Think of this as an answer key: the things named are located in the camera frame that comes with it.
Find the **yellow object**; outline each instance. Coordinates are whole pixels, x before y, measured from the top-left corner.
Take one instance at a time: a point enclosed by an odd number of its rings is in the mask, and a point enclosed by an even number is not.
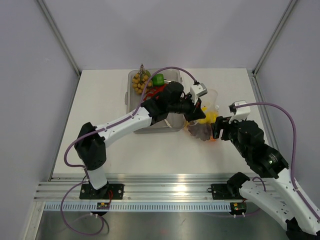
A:
[[[207,111],[206,107],[201,108],[202,111],[205,113],[205,118],[198,119],[197,122],[199,124],[214,124],[216,122],[216,118],[218,117],[218,113],[216,111]]]

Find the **clear plastic cup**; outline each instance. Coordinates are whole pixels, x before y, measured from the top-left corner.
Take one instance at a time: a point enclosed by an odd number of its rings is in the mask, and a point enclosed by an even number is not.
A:
[[[205,118],[187,122],[185,129],[194,138],[202,141],[215,141],[212,136],[211,124],[216,122],[219,107],[216,105],[218,92],[208,89],[208,93],[201,97],[201,109],[205,113]]]

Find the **white table surface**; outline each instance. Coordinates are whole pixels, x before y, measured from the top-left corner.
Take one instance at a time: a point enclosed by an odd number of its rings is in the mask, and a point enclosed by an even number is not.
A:
[[[255,102],[245,68],[187,69],[207,88],[218,92],[216,104],[220,116],[230,116],[229,105],[235,101]],[[94,126],[126,114],[125,93],[131,70],[84,70],[54,167],[53,177],[83,173],[81,168],[64,164],[63,156],[83,124]],[[181,72],[185,92],[192,80]],[[257,107],[251,107],[249,120],[264,130]],[[111,174],[217,174],[252,173],[245,160],[229,141],[203,142],[181,129],[178,132],[135,134],[119,139],[107,149],[106,173]],[[74,148],[68,154],[71,164],[81,164]]]

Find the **black bracket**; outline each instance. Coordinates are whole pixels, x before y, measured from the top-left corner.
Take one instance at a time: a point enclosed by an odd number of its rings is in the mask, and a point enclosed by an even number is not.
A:
[[[82,200],[122,200],[124,196],[125,185],[120,183],[109,183],[106,189],[96,190],[89,183],[81,186],[79,198]]]
[[[214,183],[207,189],[208,193],[212,193],[213,200],[243,200],[243,197],[233,196],[229,190],[227,183]]]

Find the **metal floor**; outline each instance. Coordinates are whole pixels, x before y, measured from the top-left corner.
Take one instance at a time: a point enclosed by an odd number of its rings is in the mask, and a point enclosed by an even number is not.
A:
[[[256,208],[248,204],[249,212]],[[85,212],[65,212],[71,223]],[[109,225],[97,236],[79,235],[67,229],[60,212],[44,211],[37,240],[287,240],[285,231],[264,212],[234,219],[228,213],[202,212],[108,212]],[[79,231],[100,229],[94,217],[72,224]]]

